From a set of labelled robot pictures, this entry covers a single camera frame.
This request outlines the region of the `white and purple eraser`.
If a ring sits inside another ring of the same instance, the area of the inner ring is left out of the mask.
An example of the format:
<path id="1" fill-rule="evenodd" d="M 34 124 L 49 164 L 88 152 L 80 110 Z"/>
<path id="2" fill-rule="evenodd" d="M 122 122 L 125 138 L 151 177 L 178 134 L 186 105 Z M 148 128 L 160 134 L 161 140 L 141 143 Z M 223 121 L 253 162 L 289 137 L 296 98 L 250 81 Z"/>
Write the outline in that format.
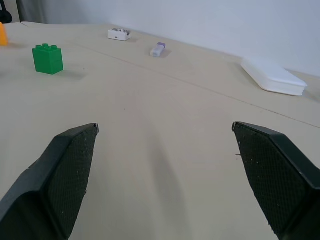
<path id="1" fill-rule="evenodd" d="M 150 51 L 152 57 L 160 57 L 166 48 L 166 44 L 163 42 L 158 42 L 157 45 Z"/>

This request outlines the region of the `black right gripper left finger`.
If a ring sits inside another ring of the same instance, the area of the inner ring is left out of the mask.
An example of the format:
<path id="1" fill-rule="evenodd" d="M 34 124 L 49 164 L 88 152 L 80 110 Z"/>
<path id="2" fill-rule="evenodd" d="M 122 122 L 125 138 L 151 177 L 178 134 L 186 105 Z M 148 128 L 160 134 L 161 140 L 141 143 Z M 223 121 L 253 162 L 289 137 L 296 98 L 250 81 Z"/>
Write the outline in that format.
<path id="1" fill-rule="evenodd" d="M 99 126 L 53 138 L 0 200 L 0 240 L 69 240 L 87 193 Z"/>

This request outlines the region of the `yellow toy building block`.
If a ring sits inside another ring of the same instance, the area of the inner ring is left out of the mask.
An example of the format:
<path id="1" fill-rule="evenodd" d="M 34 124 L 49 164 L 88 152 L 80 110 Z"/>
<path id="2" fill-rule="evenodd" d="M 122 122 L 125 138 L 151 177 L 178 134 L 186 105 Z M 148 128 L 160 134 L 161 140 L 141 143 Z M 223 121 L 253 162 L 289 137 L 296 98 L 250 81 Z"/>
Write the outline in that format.
<path id="1" fill-rule="evenodd" d="M 0 22 L 0 46 L 7 46 L 8 45 L 8 36 L 6 32 L 5 25 Z"/>

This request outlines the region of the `grey curtain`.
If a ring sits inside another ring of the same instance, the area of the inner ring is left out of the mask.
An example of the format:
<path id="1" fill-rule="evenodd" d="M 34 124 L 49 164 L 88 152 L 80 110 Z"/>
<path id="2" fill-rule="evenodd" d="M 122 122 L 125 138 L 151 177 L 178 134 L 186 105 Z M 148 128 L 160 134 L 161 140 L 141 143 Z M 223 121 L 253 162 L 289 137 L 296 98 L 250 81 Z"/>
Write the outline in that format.
<path id="1" fill-rule="evenodd" d="M 55 11 L 49 9 L 52 0 L 16 0 L 18 14 L 21 22 L 40 24 L 53 24 L 51 14 Z"/>

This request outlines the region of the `flat white plastic lid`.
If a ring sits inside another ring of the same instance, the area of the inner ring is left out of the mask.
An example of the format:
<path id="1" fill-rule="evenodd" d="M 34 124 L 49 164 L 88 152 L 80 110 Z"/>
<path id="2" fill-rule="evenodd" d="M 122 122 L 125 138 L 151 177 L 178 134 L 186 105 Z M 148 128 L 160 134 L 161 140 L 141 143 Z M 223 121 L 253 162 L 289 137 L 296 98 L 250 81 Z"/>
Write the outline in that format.
<path id="1" fill-rule="evenodd" d="M 302 96 L 307 83 L 281 66 L 263 59 L 243 58 L 241 67 L 265 91 Z"/>

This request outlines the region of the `dark rounded object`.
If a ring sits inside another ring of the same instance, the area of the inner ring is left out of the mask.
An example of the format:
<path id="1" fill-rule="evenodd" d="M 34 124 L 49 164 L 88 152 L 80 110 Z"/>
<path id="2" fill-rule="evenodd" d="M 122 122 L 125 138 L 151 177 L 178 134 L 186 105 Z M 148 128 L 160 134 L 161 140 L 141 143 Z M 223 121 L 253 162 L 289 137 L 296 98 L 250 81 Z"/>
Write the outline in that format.
<path id="1" fill-rule="evenodd" d="M 13 21 L 13 17 L 10 12 L 7 11 L 4 0 L 0 0 L 0 22 L 2 24 L 9 24 Z"/>

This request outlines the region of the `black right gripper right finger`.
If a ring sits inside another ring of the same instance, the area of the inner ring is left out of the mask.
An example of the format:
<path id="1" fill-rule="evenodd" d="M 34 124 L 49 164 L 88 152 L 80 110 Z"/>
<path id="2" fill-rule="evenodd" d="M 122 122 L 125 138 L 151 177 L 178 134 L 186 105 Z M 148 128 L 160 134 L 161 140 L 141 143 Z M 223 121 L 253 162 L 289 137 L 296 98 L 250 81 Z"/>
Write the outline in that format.
<path id="1" fill-rule="evenodd" d="M 284 134 L 234 122 L 245 173 L 278 240 L 320 240 L 320 169 Z"/>

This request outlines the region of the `green toy brick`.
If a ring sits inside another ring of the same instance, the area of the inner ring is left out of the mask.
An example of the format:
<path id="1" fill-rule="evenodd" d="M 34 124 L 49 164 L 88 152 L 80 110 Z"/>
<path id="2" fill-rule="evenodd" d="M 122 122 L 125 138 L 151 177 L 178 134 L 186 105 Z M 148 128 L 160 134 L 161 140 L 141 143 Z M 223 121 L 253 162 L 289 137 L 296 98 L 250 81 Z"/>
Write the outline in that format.
<path id="1" fill-rule="evenodd" d="M 43 43 L 32 49 L 35 71 L 54 75 L 64 70 L 61 48 Z"/>

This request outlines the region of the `small white box device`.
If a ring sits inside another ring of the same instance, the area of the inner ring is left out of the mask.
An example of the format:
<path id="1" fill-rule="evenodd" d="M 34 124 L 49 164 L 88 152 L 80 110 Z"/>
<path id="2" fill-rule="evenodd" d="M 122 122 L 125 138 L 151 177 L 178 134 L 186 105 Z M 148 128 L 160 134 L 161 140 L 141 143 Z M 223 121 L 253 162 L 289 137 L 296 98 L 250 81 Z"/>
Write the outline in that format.
<path id="1" fill-rule="evenodd" d="M 131 31 L 122 28 L 112 28 L 107 32 L 108 39 L 126 42 L 131 38 Z"/>

